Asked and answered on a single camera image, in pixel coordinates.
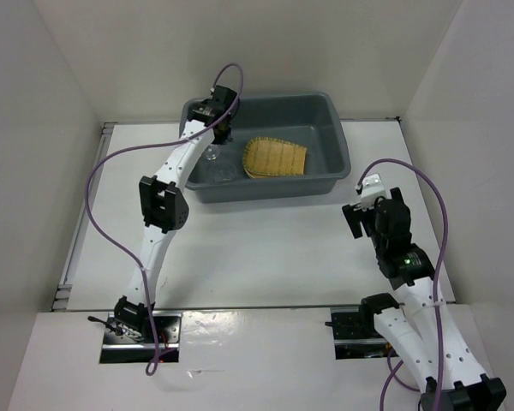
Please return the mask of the clear plastic cup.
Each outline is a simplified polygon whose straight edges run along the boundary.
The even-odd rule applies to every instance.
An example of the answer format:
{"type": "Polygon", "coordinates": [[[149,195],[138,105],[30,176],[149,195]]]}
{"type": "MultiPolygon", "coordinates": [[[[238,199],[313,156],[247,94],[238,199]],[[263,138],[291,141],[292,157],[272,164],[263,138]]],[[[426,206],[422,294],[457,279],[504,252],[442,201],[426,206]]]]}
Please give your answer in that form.
{"type": "Polygon", "coordinates": [[[211,144],[209,145],[205,151],[202,153],[202,157],[206,161],[215,161],[218,159],[220,155],[220,148],[217,145],[211,144]]]}
{"type": "Polygon", "coordinates": [[[236,166],[230,162],[217,162],[211,165],[210,177],[213,183],[231,182],[236,178],[236,166]]]}

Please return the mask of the woven bamboo tray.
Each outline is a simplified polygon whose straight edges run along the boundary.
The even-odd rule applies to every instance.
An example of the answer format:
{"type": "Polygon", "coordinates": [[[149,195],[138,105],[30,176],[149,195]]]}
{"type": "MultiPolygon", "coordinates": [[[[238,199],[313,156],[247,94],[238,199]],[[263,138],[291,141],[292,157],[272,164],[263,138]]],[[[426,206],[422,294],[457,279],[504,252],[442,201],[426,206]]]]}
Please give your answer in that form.
{"type": "Polygon", "coordinates": [[[307,148],[296,143],[259,136],[244,148],[242,166],[250,178],[303,176],[307,148]]]}

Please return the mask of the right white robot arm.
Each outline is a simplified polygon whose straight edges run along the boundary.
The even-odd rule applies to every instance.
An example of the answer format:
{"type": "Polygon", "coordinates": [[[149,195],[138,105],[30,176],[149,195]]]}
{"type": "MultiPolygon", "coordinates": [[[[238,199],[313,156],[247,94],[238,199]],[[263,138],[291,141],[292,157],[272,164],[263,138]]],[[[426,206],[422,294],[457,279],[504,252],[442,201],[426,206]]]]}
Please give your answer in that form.
{"type": "Polygon", "coordinates": [[[410,210],[398,188],[386,190],[378,176],[356,190],[358,203],[343,214],[355,238],[367,235],[392,293],[362,299],[358,326],[381,335],[417,383],[425,410],[497,410],[506,397],[500,378],[488,376],[453,320],[434,268],[412,241],[410,210]]]}

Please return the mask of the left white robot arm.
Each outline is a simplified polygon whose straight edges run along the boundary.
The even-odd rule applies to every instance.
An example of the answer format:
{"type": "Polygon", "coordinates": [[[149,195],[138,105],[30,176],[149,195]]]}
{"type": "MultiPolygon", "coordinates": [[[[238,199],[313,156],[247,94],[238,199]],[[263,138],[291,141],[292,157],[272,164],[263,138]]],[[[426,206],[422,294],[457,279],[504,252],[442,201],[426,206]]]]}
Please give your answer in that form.
{"type": "Polygon", "coordinates": [[[164,164],[152,176],[140,179],[144,230],[136,264],[139,273],[114,308],[117,326],[134,342],[152,336],[158,276],[176,232],[188,221],[189,207],[183,195],[188,178],[209,146],[230,138],[231,112],[238,101],[235,91],[214,86],[209,98],[189,107],[179,140],[164,164]]]}

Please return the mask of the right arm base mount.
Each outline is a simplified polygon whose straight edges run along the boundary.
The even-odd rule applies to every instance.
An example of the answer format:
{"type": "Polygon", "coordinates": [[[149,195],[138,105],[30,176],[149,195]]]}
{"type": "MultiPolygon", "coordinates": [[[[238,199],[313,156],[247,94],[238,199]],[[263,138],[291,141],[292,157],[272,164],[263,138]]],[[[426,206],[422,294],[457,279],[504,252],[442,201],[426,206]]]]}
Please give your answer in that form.
{"type": "Polygon", "coordinates": [[[385,358],[392,350],[384,337],[366,326],[358,306],[333,307],[325,327],[332,334],[336,360],[385,358]]]}

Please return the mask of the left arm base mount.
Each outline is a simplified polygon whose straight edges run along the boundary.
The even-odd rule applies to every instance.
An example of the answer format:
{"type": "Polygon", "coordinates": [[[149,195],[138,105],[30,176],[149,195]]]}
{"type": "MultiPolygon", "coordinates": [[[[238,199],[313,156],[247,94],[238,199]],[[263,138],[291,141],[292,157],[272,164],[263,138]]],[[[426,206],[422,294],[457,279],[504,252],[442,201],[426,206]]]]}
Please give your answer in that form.
{"type": "MultiPolygon", "coordinates": [[[[177,363],[182,314],[155,312],[153,319],[158,335],[158,362],[177,363]]],[[[100,364],[145,363],[153,358],[155,345],[150,326],[142,332],[132,331],[126,325],[117,323],[112,313],[109,313],[106,319],[88,316],[87,320],[101,324],[105,328],[100,364]]]]}

